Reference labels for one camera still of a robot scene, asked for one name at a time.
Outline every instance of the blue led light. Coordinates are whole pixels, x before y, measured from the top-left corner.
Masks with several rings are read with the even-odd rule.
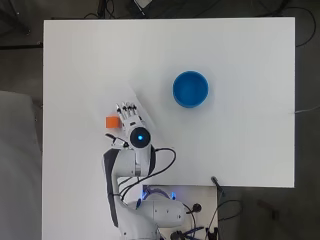
[[[177,196],[176,196],[176,193],[175,193],[175,192],[172,192],[172,193],[171,193],[171,199],[172,199],[172,200],[176,200],[176,197],[177,197]]]

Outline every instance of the black cable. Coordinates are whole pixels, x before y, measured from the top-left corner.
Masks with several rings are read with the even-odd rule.
[[[96,17],[96,18],[99,18],[99,16],[98,16],[97,14],[95,14],[95,13],[88,13],[88,14],[85,15],[83,18],[87,18],[87,17],[89,17],[89,16],[94,16],[94,17]]]
[[[142,179],[140,179],[139,181],[137,181],[137,182],[135,182],[135,183],[133,183],[133,184],[125,187],[125,188],[120,192],[120,194],[123,193],[122,198],[121,198],[122,201],[124,200],[126,194],[130,191],[131,188],[133,188],[134,186],[138,185],[139,183],[141,183],[141,182],[143,182],[143,181],[145,181],[145,180],[147,180],[147,179],[149,179],[149,178],[152,178],[152,177],[154,177],[154,176],[157,176],[157,175],[165,172],[165,171],[168,170],[168,169],[173,165],[173,163],[176,161],[177,154],[176,154],[176,151],[174,151],[173,149],[171,149],[171,148],[158,148],[158,149],[155,150],[155,152],[159,152],[159,151],[171,151],[171,152],[173,153],[173,159],[172,159],[171,163],[170,163],[167,167],[165,167],[164,169],[162,169],[161,171],[156,172],[156,173],[153,173],[153,174],[151,174],[151,175],[149,175],[149,176],[147,176],[147,177],[145,177],[145,178],[142,178]]]
[[[215,1],[213,4],[211,4],[210,7],[208,7],[207,9],[203,10],[202,12],[198,13],[197,15],[195,15],[193,18],[197,18],[199,17],[200,15],[204,14],[205,12],[211,10],[211,8],[213,8],[214,6],[216,6],[219,2],[221,2],[221,0],[217,0]]]
[[[264,14],[260,14],[256,17],[279,17],[282,11],[287,7],[291,0],[282,0],[280,6],[273,12],[268,12]]]
[[[191,208],[189,208],[186,204],[184,204],[184,203],[182,203],[183,204],[183,206],[185,206],[188,210],[189,210],[189,212],[190,212],[190,214],[191,214],[191,216],[192,216],[192,219],[193,219],[193,229],[196,229],[197,228],[197,226],[196,226],[196,219],[195,219],[195,217],[194,217],[194,214],[193,214],[193,212],[192,212],[192,210],[191,210]]]
[[[129,178],[123,180],[121,183],[119,183],[118,187],[120,187],[122,184],[128,182],[130,179],[132,179],[132,177],[129,177]]]
[[[238,217],[238,216],[241,215],[241,213],[243,212],[243,204],[242,204],[242,201],[240,201],[240,200],[234,200],[234,199],[232,199],[232,200],[227,200],[227,201],[219,204],[219,205],[218,205],[218,209],[219,209],[220,207],[222,207],[224,204],[234,203],[234,202],[236,202],[236,203],[239,204],[240,210],[239,210],[236,214],[234,214],[234,215],[232,215],[232,216],[230,216],[230,217],[220,218],[220,219],[218,220],[219,222],[221,222],[221,221],[226,221],[226,220],[229,220],[229,219],[232,219],[232,218],[235,218],[235,217]]]
[[[21,49],[34,49],[34,48],[43,48],[43,43],[40,42],[35,45],[0,46],[0,50],[21,50]]]
[[[222,197],[222,193],[220,193],[220,196],[219,196],[219,199],[218,199],[217,204],[219,204],[219,203],[220,203],[221,197]],[[211,225],[212,225],[212,223],[213,223],[214,217],[216,216],[216,213],[217,213],[217,211],[218,211],[219,205],[217,205],[216,210],[215,210],[215,211],[214,211],[214,213],[213,213],[213,216],[212,216],[212,218],[211,218],[211,221],[210,221],[210,224],[209,224],[209,227],[208,227],[207,233],[206,233],[205,240],[206,240],[206,239],[207,239],[207,237],[208,237],[208,233],[209,233],[209,231],[210,231],[210,228],[211,228]]]
[[[109,14],[109,19],[113,18],[113,19],[116,19],[116,17],[113,15],[114,13],[114,1],[111,0],[111,3],[112,3],[112,11],[110,12],[109,11],[109,8],[108,8],[108,3],[109,3],[110,0],[106,0],[105,1],[105,10],[107,11],[107,13]]]
[[[286,9],[284,10],[287,10],[287,9],[300,9],[300,10],[304,10],[306,11],[307,13],[310,14],[311,18],[312,18],[312,21],[313,21],[313,32],[311,34],[311,36],[303,43],[301,44],[298,44],[296,47],[301,47],[301,46],[304,46],[306,45],[308,42],[310,42],[312,40],[312,38],[315,36],[316,34],[316,30],[317,30],[317,21],[316,21],[316,18],[314,17],[313,13],[309,10],[309,9],[306,9],[306,8],[303,8],[303,7],[287,7]]]

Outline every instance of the wire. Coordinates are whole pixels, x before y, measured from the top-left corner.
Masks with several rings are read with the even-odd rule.
[[[316,30],[317,30],[317,21],[316,21],[316,18],[314,17],[313,13],[309,10],[309,9],[306,9],[306,8],[303,8],[303,7],[287,7],[286,9],[284,10],[287,10],[287,9],[300,9],[300,10],[304,10],[306,11],[307,13],[309,13],[309,15],[311,16],[312,18],[312,21],[313,21],[313,31],[312,31],[312,34],[310,35],[310,37],[303,43],[301,44],[298,44],[296,47],[302,47],[304,45],[306,45],[308,42],[310,42],[312,40],[312,38],[315,36],[316,34]]]
[[[317,110],[317,109],[320,109],[320,105],[316,106],[314,108],[298,110],[298,111],[295,111],[294,113],[295,114],[299,114],[299,113],[311,112],[311,111],[314,111],[314,110]]]
[[[215,1],[213,4],[211,4],[211,6],[210,7],[208,7],[207,9],[205,9],[205,10],[203,10],[202,12],[200,12],[200,13],[198,13],[197,15],[195,15],[193,18],[197,18],[197,17],[199,17],[200,15],[202,15],[202,14],[204,14],[204,13],[206,13],[206,12],[208,12],[209,10],[211,10],[211,8],[213,8],[214,6],[216,6],[219,2],[221,2],[222,0],[217,0],[217,1]]]
[[[217,202],[218,204],[220,203],[221,197],[222,197],[222,193],[220,193],[220,196],[219,196],[219,199],[218,199],[218,202]],[[209,233],[209,231],[210,231],[210,228],[211,228],[211,225],[212,225],[212,223],[213,223],[214,217],[216,216],[216,213],[217,213],[217,211],[218,211],[219,205],[216,207],[216,210],[215,210],[214,213],[213,213],[213,216],[212,216],[212,218],[211,218],[211,221],[210,221],[210,224],[209,224],[207,233],[206,233],[205,240],[206,240],[207,237],[208,237],[208,233]]]
[[[121,198],[122,201],[124,200],[126,194],[130,191],[131,188],[133,188],[134,186],[138,185],[139,183],[141,183],[141,182],[143,182],[143,181],[145,181],[145,180],[147,180],[147,179],[149,179],[149,178],[152,178],[152,177],[154,177],[154,176],[157,176],[157,175],[165,172],[165,171],[168,170],[168,169],[173,165],[173,163],[176,161],[177,154],[176,154],[176,151],[174,151],[173,149],[171,149],[171,148],[158,148],[158,149],[155,150],[155,152],[159,152],[159,151],[171,151],[171,152],[173,153],[173,159],[172,159],[171,163],[170,163],[167,167],[165,167],[164,169],[162,169],[161,171],[156,172],[156,173],[153,173],[153,174],[151,174],[151,175],[149,175],[149,176],[147,176],[147,177],[145,177],[145,178],[142,178],[142,179],[140,179],[139,181],[137,181],[137,182],[135,182],[135,183],[133,183],[133,184],[125,187],[125,188],[120,192],[120,194],[123,193],[122,198]]]
[[[193,229],[196,229],[196,228],[197,228],[196,219],[195,219],[195,217],[194,217],[194,214],[193,214],[191,208],[189,208],[189,207],[188,207],[186,204],[184,204],[184,203],[182,203],[182,204],[183,204],[183,206],[185,206],[185,207],[189,210],[189,212],[190,212],[190,214],[191,214],[191,217],[192,217],[192,220],[193,220]]]
[[[108,3],[111,1],[112,3],[112,11],[110,12],[109,9],[108,9]],[[105,1],[105,10],[107,11],[107,13],[109,14],[109,19],[113,18],[113,19],[116,19],[116,17],[113,15],[114,13],[114,1],[113,0],[106,0]]]
[[[85,15],[83,18],[87,18],[87,17],[89,17],[89,16],[94,16],[94,17],[96,17],[96,18],[99,18],[99,16],[98,16],[97,14],[95,14],[95,13],[88,13],[88,14]]]
[[[234,215],[232,215],[232,216],[230,216],[230,217],[220,218],[220,219],[218,220],[219,222],[221,222],[221,221],[226,221],[226,220],[230,220],[230,219],[232,219],[232,218],[235,218],[235,217],[238,217],[239,215],[241,215],[241,213],[243,212],[243,204],[242,204],[242,201],[240,201],[240,200],[234,200],[234,199],[232,199],[232,200],[227,200],[227,201],[219,204],[218,209],[219,209],[220,207],[222,207],[223,205],[227,204],[227,203],[234,203],[234,202],[236,202],[236,203],[239,204],[240,210],[239,210],[236,214],[234,214]]]
[[[123,180],[121,183],[119,183],[119,187],[122,185],[122,184],[124,184],[124,183],[126,183],[126,182],[128,182],[130,179],[132,179],[132,177],[129,177],[129,178],[127,178],[127,179],[125,179],[125,180]]]

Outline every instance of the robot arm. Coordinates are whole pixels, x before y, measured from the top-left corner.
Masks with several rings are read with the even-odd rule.
[[[119,177],[149,176],[156,164],[151,135],[145,128],[133,104],[117,105],[128,143],[122,149],[110,149],[104,154],[104,171],[113,223],[124,239],[160,239],[158,227],[175,227],[183,223],[185,212],[181,203],[172,200],[143,201],[139,209],[120,199]]]

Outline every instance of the white table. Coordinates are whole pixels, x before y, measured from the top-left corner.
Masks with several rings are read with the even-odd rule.
[[[153,184],[294,186],[293,18],[46,21],[44,43],[44,240],[118,236],[100,162],[115,82],[177,151]],[[171,92],[186,70],[210,85],[192,110]]]

